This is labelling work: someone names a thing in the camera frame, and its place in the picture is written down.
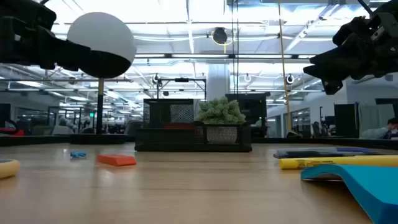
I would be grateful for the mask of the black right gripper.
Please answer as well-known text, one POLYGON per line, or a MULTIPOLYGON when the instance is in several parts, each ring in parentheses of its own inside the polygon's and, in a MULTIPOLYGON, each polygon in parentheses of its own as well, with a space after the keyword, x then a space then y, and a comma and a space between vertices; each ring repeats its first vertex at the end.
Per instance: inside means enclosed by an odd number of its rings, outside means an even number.
POLYGON ((340 91, 348 77, 397 72, 397 0, 380 5, 370 19, 355 17, 342 25, 332 41, 336 48, 310 58, 303 69, 321 80, 327 95, 340 91))

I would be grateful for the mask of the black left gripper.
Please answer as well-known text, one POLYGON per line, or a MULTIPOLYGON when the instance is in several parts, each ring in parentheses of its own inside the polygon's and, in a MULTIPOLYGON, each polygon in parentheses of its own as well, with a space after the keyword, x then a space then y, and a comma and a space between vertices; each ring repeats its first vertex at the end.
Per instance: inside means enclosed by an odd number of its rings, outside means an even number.
POLYGON ((51 33, 56 18, 35 1, 1 0, 1 62, 77 71, 91 50, 56 38, 51 33))

